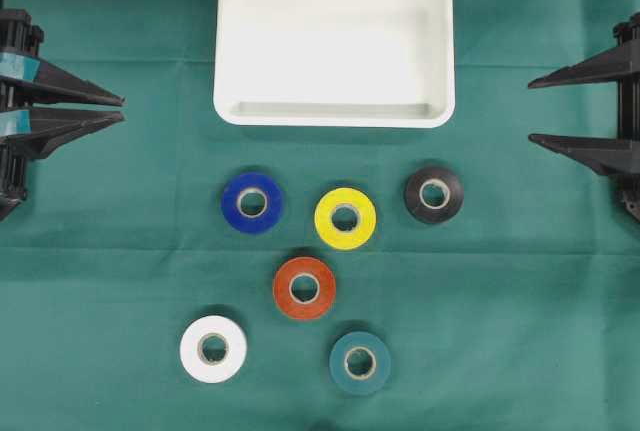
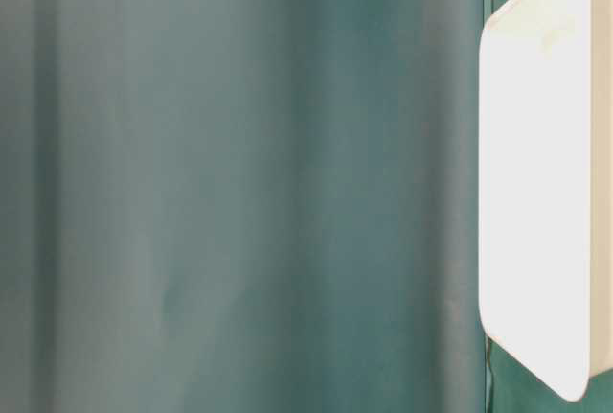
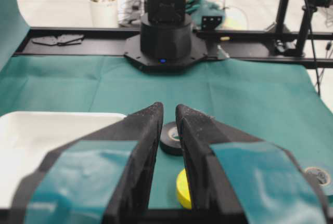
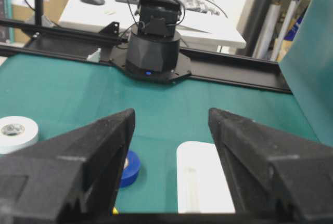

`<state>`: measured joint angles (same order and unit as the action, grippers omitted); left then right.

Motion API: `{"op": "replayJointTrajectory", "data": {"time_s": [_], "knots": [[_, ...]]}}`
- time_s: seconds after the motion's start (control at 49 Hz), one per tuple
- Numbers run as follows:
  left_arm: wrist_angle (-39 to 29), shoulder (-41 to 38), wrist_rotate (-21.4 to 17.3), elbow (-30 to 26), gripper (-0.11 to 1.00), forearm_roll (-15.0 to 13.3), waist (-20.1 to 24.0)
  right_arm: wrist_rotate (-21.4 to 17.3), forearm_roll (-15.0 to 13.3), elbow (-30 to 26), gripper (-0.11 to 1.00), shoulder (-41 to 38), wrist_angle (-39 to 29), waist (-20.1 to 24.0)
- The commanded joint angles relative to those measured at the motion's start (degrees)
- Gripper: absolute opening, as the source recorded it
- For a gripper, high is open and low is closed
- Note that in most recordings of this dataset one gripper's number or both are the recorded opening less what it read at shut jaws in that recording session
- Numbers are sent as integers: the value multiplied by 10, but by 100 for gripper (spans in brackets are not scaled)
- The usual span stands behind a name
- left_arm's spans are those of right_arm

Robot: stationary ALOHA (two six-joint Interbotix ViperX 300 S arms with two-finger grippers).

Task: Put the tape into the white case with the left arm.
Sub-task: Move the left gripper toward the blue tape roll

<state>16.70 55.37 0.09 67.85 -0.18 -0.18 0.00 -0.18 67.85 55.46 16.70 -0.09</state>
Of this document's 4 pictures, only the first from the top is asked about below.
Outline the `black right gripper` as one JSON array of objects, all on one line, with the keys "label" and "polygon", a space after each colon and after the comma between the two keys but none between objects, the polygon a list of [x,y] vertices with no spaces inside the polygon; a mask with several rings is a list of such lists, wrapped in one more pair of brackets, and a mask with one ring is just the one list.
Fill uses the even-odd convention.
[{"label": "black right gripper", "polygon": [[618,81],[617,137],[530,134],[528,139],[577,161],[596,174],[619,174],[620,199],[639,220],[639,14],[614,28],[618,45],[528,84],[529,89]]}]

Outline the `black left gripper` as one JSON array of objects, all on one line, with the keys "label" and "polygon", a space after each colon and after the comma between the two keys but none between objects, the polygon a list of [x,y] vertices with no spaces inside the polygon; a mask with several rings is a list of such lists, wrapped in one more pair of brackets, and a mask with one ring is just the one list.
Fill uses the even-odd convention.
[{"label": "black left gripper", "polygon": [[43,40],[44,32],[31,23],[27,11],[1,11],[2,218],[27,196],[27,158],[22,154],[48,157],[71,141],[124,121],[120,111],[29,110],[33,102],[124,104],[122,97],[39,59]]}]

